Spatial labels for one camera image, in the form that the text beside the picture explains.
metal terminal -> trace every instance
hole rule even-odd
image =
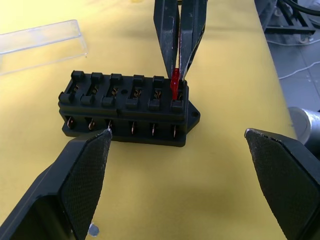
[[[95,122],[94,119],[92,118],[91,122],[89,123],[89,130],[92,131],[95,128]]]
[[[153,125],[152,125],[152,136],[154,136],[154,135],[155,135],[155,128],[156,128],[156,125],[155,125],[155,124],[153,124]]]
[[[138,99],[138,98],[140,98],[141,92],[142,92],[141,89],[135,89],[133,96],[134,96],[136,99]]]
[[[135,122],[132,123],[131,134],[133,135],[135,132]]]
[[[66,122],[66,125],[69,129],[72,129],[74,127],[74,123],[75,123],[75,120],[74,118],[71,116],[69,117],[68,121]]]
[[[160,90],[155,90],[154,92],[154,98],[155,99],[160,99],[161,98],[161,91]]]
[[[108,128],[107,129],[111,129],[112,127],[112,121],[110,120],[109,123],[108,123]]]
[[[78,91],[78,89],[79,89],[79,86],[76,84],[72,89],[72,93],[75,94]]]
[[[111,94],[115,97],[115,96],[117,95],[117,93],[118,93],[118,88],[117,88],[117,87],[114,87],[114,88],[112,89]]]
[[[179,92],[179,93],[178,93],[178,100],[179,100],[179,101],[182,100],[182,96],[183,96],[183,95],[182,95],[182,92]]]
[[[93,95],[96,95],[98,92],[98,88],[95,86],[93,89],[92,89],[92,94]]]
[[[177,127],[176,127],[176,125],[174,125],[174,127],[173,127],[173,138],[175,139],[176,138],[176,133],[177,133]]]

metal stand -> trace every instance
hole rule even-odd
[[[276,6],[285,18],[287,25],[269,24],[264,30],[265,34],[301,34],[310,36],[316,32],[316,29],[305,13],[291,9],[282,0],[278,0]]]
[[[274,14],[278,0],[254,0],[263,31],[266,30]]]

transparent plastic cover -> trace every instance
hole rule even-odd
[[[0,75],[87,53],[77,20],[0,34]]]

cable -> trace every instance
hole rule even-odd
[[[296,43],[296,44],[286,44],[286,43],[280,43],[280,42],[269,41],[269,40],[267,40],[267,42],[268,42],[268,43],[271,43],[271,44],[280,45],[280,46],[294,47],[294,46],[305,46],[305,45],[315,44],[315,43],[320,42],[320,39],[315,40],[315,41],[311,41],[311,42],[308,42],[308,43]]]
[[[301,69],[299,69],[299,70],[297,70],[297,71],[294,71],[293,73],[290,73],[290,74],[288,74],[288,75],[279,77],[279,80],[281,80],[281,79],[286,79],[286,78],[288,78],[288,77],[291,77],[291,76],[295,75],[296,73],[299,73],[299,72],[302,72],[302,71],[307,70],[307,69],[309,69],[309,68],[312,68],[312,67],[313,67],[314,65],[316,65],[316,64],[320,64],[320,61],[316,61],[316,62],[312,63],[310,66],[301,68]]]
[[[305,14],[309,14],[309,15],[313,15],[313,16],[320,16],[320,11],[313,10],[313,9],[301,6],[298,3],[294,2],[293,0],[282,0],[282,1],[285,2],[286,4],[288,4],[293,9],[299,11],[299,12],[302,12],[302,13],[305,13]]]

textured gripper pad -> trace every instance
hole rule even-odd
[[[304,236],[318,216],[318,176],[308,170],[320,169],[318,160],[282,135],[248,129],[245,138],[261,190],[287,239],[315,239]]]
[[[77,239],[86,238],[103,186],[111,132],[87,141],[61,189],[61,200]]]

